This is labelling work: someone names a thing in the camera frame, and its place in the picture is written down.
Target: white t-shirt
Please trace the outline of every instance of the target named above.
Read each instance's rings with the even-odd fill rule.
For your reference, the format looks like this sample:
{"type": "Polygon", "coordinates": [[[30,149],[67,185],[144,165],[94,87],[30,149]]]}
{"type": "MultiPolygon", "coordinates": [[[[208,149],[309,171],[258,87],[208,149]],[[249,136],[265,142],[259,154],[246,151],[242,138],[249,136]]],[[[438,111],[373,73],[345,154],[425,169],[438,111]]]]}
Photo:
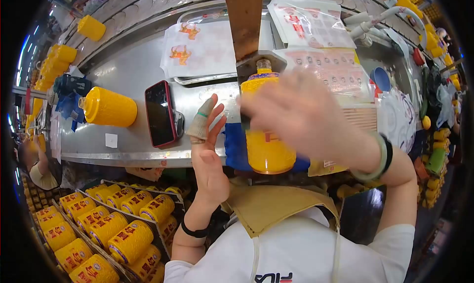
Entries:
{"type": "MultiPolygon", "coordinates": [[[[412,225],[394,225],[379,232],[367,246],[341,236],[337,281],[403,282],[414,234],[412,225]]],[[[196,265],[179,260],[168,262],[164,283],[330,283],[336,238],[337,233],[329,229],[328,221],[316,207],[281,221],[261,234],[256,244],[236,222],[196,265]],[[259,256],[257,275],[251,280],[255,253],[259,256]]]]}

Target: woman's right hand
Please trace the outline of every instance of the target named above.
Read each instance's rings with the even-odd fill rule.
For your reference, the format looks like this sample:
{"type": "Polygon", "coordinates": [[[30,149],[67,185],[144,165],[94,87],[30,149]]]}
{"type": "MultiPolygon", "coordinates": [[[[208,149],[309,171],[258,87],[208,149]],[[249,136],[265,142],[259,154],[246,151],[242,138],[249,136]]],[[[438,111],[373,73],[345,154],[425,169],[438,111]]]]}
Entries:
{"type": "Polygon", "coordinates": [[[251,118],[252,129],[271,130],[312,159],[365,172],[379,165],[380,158],[360,163],[366,161],[367,149],[379,150],[377,141],[346,120],[323,81],[308,71],[284,73],[278,83],[267,83],[255,94],[243,94],[241,110],[251,118]]]}

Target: sticker sheet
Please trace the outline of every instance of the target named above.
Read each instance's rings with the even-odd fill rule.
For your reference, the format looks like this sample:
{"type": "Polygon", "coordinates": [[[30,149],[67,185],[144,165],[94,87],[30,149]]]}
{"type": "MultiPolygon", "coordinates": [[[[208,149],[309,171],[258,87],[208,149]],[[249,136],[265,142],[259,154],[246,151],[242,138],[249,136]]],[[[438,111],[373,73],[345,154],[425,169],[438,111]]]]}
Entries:
{"type": "Polygon", "coordinates": [[[334,94],[374,100],[369,77],[353,49],[280,49],[274,52],[287,61],[285,70],[309,69],[334,94]]]}
{"type": "Polygon", "coordinates": [[[356,48],[334,1],[272,0],[267,7],[288,48],[356,48]]]}

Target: plastic bag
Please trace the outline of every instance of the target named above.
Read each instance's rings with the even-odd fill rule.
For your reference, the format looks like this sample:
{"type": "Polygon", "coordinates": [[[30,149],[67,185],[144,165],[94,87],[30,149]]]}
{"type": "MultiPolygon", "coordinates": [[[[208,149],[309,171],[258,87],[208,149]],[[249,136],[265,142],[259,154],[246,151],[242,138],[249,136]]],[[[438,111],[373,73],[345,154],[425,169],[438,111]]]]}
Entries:
{"type": "Polygon", "coordinates": [[[436,92],[436,98],[441,103],[441,112],[436,120],[436,127],[439,128],[447,121],[448,126],[451,128],[454,125],[454,109],[451,104],[452,95],[450,95],[445,86],[440,85],[436,92]]]}

